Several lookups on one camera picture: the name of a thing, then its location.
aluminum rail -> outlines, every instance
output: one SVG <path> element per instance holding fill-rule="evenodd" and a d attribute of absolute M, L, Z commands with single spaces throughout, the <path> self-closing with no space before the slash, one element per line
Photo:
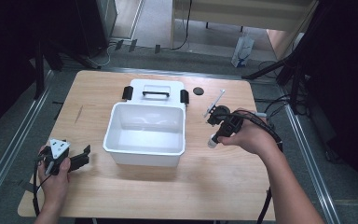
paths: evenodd
<path fill-rule="evenodd" d="M 50 70 L 46 75 L 46 88 L 42 92 L 41 96 L 38 100 L 34 100 L 31 104 L 30 109 L 28 110 L 27 114 L 24 117 L 19 129 L 14 134 L 13 138 L 11 139 L 7 149 L 0 160 L 0 187 L 11 167 L 13 161 L 16 159 L 17 154 L 20 151 L 22 143 L 24 142 L 28 132 L 31 130 L 34 121 L 37 115 L 42 108 L 42 105 L 45 103 L 46 98 L 48 96 L 50 90 L 50 83 L 54 78 L 54 73 Z"/>
<path fill-rule="evenodd" d="M 281 91 L 282 95 L 285 95 L 285 91 L 282 89 Z M 324 182 L 324 178 L 322 177 L 318 165 L 316 164 L 316 161 L 313 157 L 312 149 L 310 148 L 310 144 L 308 143 L 307 137 L 303 132 L 301 123 L 298 117 L 293 112 L 290 105 L 286 105 L 285 110 L 292 125 L 293 131 L 295 132 L 296 140 L 304 157 L 304 161 L 309 170 L 310 179 L 312 180 L 313 187 L 315 187 L 319 202 L 321 203 L 322 209 L 324 210 L 324 216 L 326 218 L 326 221 L 329 224 L 339 224 L 341 223 L 341 221 L 339 219 L 337 209 L 330 196 L 330 192 Z"/>

white basket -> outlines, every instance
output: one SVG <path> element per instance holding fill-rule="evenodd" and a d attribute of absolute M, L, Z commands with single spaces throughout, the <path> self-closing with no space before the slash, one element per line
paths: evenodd
<path fill-rule="evenodd" d="M 118 164 L 177 166 L 186 145 L 183 83 L 134 79 L 131 86 L 131 100 L 113 106 L 103 148 Z"/>

person's right hand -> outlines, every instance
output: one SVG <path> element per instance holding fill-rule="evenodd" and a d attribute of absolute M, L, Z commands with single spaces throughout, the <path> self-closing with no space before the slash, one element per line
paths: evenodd
<path fill-rule="evenodd" d="M 259 156 L 264 150 L 276 147 L 276 143 L 269 133 L 247 119 L 243 120 L 243 124 L 239 132 L 231 137 L 220 136 L 217 140 L 224 146 L 239 146 L 246 151 Z"/>

black sticker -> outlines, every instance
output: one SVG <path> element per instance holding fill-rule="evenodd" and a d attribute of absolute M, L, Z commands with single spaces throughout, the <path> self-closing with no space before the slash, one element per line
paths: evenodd
<path fill-rule="evenodd" d="M 196 87 L 193 89 L 193 92 L 196 95 L 202 95 L 204 93 L 204 90 L 201 87 Z"/>

hand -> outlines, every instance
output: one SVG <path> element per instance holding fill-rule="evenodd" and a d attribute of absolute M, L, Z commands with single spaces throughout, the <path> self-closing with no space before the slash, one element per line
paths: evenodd
<path fill-rule="evenodd" d="M 48 175 L 45 175 L 45 163 L 42 161 L 38 166 L 37 171 L 40 183 L 47 179 L 42 185 L 42 189 L 45 194 L 45 202 L 43 204 L 42 212 L 46 209 L 58 214 L 61 212 L 68 192 L 68 170 L 70 167 L 71 160 L 69 158 L 65 158 L 60 165 L 59 173 L 48 177 Z"/>
<path fill-rule="evenodd" d="M 238 109 L 240 113 L 247 114 L 243 108 Z M 239 132 L 231 137 L 220 136 L 217 140 L 224 146 L 235 145 L 246 151 L 259 155 L 264 151 L 276 147 L 274 139 L 250 120 L 244 119 Z"/>

